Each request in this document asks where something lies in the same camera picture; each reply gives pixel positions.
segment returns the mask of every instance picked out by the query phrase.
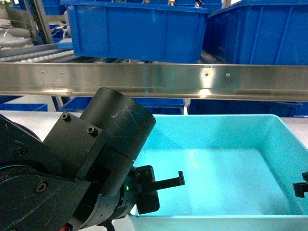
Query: blue storage bin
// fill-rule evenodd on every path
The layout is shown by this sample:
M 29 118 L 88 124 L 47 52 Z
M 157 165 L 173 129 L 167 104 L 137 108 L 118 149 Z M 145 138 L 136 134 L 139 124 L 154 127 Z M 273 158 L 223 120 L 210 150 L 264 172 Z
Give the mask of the blue storage bin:
M 199 2 L 201 7 L 210 9 L 212 13 L 222 8 L 221 0 L 199 0 Z
M 203 48 L 231 64 L 308 65 L 308 0 L 242 0 L 209 16 Z
M 75 97 L 72 98 L 69 102 L 67 102 L 63 107 L 59 109 L 60 112 L 83 112 L 90 101 L 92 100 L 92 97 Z
M 60 112 L 83 112 L 90 103 L 92 97 L 75 97 L 67 102 Z M 182 115 L 185 100 L 183 99 L 153 99 L 132 98 L 137 103 L 149 110 L 152 114 Z
M 303 106 L 297 108 L 294 117 L 308 117 L 308 102 L 300 102 Z
M 134 166 L 156 180 L 185 185 L 159 190 L 160 209 L 130 216 L 135 231 L 307 231 L 303 182 L 308 150 L 275 115 L 155 116 Z
M 262 102 L 236 100 L 191 100 L 188 114 L 274 114 L 279 117 L 293 117 L 302 104 L 296 102 Z
M 76 55 L 196 63 L 208 9 L 62 0 Z
M 11 101 L 11 100 L 18 99 L 20 97 L 21 96 L 6 96 L 6 95 L 2 95 L 2 96 L 0 96 L 0 104 L 6 103 L 6 102 Z
M 151 4 L 168 4 L 169 0 L 150 0 Z M 196 0 L 176 0 L 176 6 L 195 6 Z
M 183 99 L 132 98 L 152 114 L 182 115 L 185 106 Z
M 47 112 L 48 106 L 43 103 L 3 103 L 0 110 Z
M 22 10 L 26 9 L 24 0 L 20 0 Z M 42 0 L 46 15 L 62 15 L 66 11 L 65 6 L 60 4 L 60 0 Z

